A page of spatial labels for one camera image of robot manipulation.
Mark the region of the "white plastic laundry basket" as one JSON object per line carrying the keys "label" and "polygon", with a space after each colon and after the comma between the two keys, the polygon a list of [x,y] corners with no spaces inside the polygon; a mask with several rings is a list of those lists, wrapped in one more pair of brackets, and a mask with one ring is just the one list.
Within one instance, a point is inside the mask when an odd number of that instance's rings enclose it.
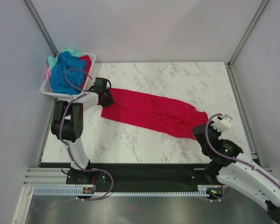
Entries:
{"label": "white plastic laundry basket", "polygon": [[[94,63],[96,61],[96,55],[94,53],[85,53],[85,52],[83,52],[83,54],[88,56],[91,60],[91,66],[89,67],[89,69],[87,69],[88,75],[91,75],[93,67],[94,67]],[[84,82],[84,85],[83,85],[83,90],[85,90],[88,86],[90,86],[90,84],[93,84],[93,81],[91,81],[91,79],[89,77],[87,77]],[[69,95],[69,94],[65,94],[65,93],[53,92],[47,78],[45,78],[45,80],[41,86],[41,93],[52,96],[54,98],[71,98],[71,97],[78,97],[80,95],[80,94]]]}

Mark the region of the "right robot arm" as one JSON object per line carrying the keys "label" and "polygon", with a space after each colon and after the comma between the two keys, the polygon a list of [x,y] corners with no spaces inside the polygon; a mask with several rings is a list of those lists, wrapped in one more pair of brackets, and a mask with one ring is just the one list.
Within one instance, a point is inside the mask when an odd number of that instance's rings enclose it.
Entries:
{"label": "right robot arm", "polygon": [[211,161],[204,170],[208,183],[227,185],[259,204],[280,224],[280,180],[264,170],[230,140],[220,139],[213,127],[199,125],[193,135]]}

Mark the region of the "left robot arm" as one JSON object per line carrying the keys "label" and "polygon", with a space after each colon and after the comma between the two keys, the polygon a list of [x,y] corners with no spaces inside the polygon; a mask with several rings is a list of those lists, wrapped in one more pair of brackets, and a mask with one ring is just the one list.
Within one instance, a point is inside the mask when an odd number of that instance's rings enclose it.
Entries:
{"label": "left robot arm", "polygon": [[71,167],[79,169],[77,179],[89,183],[93,179],[91,162],[85,153],[81,136],[84,128],[84,112],[94,106],[107,107],[115,103],[111,94],[111,82],[102,77],[94,85],[70,101],[55,103],[51,132],[62,142],[71,160]]}

